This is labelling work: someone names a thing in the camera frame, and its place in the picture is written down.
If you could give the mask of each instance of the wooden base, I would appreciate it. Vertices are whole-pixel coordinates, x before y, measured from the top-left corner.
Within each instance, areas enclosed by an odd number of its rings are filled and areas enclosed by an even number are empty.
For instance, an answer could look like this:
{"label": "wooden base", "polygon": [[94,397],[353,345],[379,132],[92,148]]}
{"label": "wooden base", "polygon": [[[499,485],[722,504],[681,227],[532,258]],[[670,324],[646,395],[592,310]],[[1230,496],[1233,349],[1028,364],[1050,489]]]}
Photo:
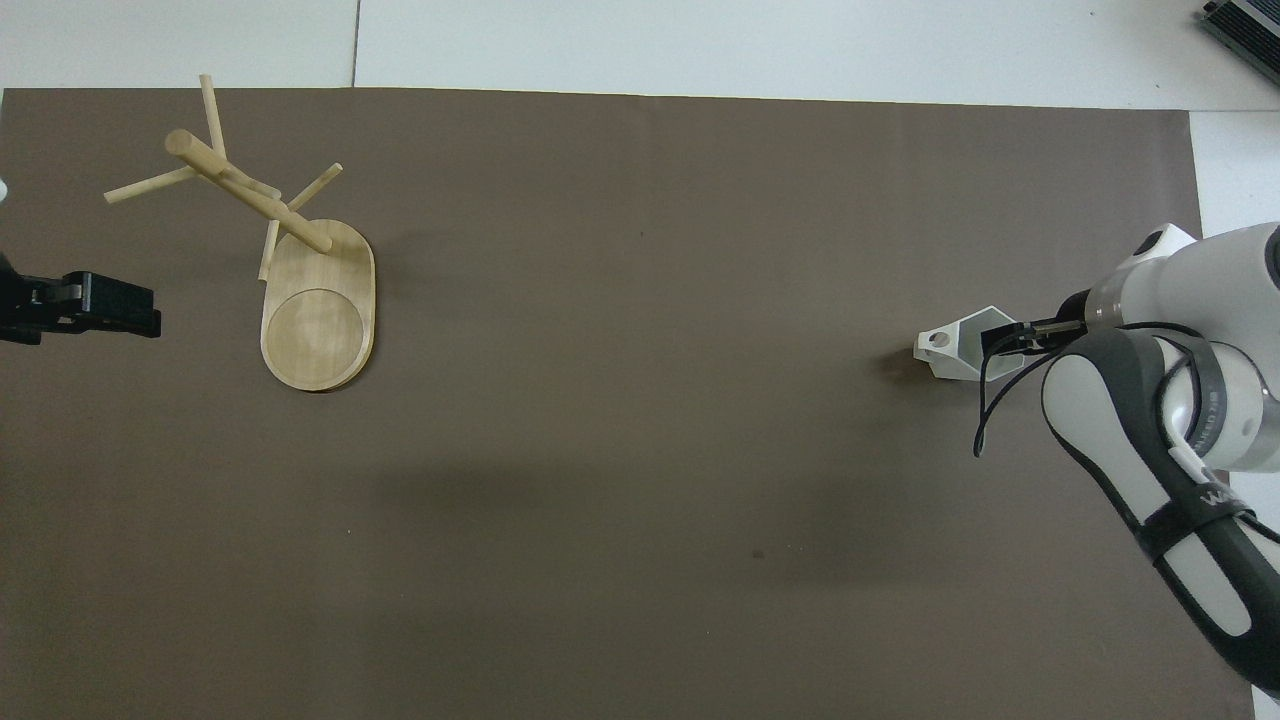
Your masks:
{"label": "wooden base", "polygon": [[374,254],[355,228],[311,220],[321,255],[292,234],[275,246],[262,299],[262,359],[284,384],[321,392],[355,378],[374,348]]}

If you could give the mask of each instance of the wooden stand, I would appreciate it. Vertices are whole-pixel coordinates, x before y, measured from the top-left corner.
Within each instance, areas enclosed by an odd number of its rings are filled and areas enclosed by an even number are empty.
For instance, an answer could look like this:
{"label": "wooden stand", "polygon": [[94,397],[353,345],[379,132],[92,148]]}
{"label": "wooden stand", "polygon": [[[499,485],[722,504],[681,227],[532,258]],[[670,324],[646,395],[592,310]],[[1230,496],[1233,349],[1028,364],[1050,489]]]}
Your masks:
{"label": "wooden stand", "polygon": [[[307,220],[302,208],[339,172],[334,163],[288,204],[280,191],[253,179],[227,159],[218,101],[209,76],[200,76],[212,147],[175,129],[165,150],[187,167],[104,193],[119,202],[145,192],[202,177],[269,220],[259,279],[262,297],[262,359],[280,382],[321,392],[348,382],[374,347],[376,286],[374,254],[351,225]],[[276,240],[280,228],[289,234]]]}
{"label": "wooden stand", "polygon": [[374,254],[351,225],[312,220],[333,238],[320,255],[292,234],[271,260],[262,301],[262,359],[279,380],[334,389],[365,366],[374,348]]}

